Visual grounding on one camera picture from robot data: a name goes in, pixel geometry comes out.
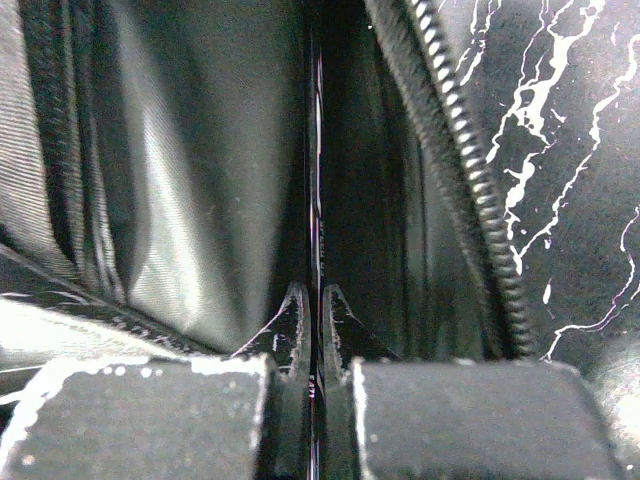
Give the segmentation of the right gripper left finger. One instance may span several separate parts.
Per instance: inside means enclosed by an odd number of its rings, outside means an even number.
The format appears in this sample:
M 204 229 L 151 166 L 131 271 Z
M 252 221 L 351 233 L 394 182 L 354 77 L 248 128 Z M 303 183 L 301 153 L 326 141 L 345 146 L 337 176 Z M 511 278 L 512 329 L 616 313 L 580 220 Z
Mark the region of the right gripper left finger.
M 5 479 L 302 479 L 308 295 L 230 356 L 179 356 L 33 304 L 1 303 Z

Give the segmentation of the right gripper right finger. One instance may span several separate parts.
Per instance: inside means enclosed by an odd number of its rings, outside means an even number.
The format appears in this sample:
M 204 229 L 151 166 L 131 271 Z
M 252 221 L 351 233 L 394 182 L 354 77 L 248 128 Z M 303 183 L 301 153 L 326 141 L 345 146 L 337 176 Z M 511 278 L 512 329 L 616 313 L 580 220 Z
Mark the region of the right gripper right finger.
M 599 408 L 566 365 L 401 362 L 323 295 L 326 479 L 621 479 Z

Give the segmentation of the black Crossway racket bag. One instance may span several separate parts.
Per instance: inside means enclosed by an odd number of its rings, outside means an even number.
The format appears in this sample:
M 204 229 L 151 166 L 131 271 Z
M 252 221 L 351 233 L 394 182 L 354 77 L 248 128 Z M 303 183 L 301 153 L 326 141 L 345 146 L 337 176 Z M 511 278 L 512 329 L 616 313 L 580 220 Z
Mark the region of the black Crossway racket bag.
M 55 286 L 2 313 L 3 362 L 89 352 L 74 305 L 165 350 L 259 326 L 312 150 L 307 21 L 298 1 L 2 3 L 1 252 Z

